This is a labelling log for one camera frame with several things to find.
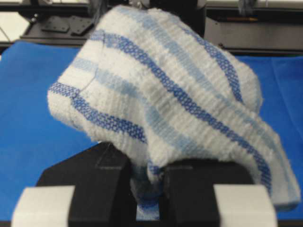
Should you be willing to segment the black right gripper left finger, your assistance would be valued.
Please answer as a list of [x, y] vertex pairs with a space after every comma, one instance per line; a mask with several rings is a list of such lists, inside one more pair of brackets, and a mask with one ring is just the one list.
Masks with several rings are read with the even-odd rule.
[[45, 169], [23, 190], [14, 227], [126, 227], [135, 222], [129, 158], [102, 142]]

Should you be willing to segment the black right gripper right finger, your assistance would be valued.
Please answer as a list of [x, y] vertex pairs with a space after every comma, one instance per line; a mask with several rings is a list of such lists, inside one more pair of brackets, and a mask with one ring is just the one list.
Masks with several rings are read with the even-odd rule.
[[193, 160], [164, 168], [160, 220], [168, 227], [275, 227], [266, 188], [234, 162]]

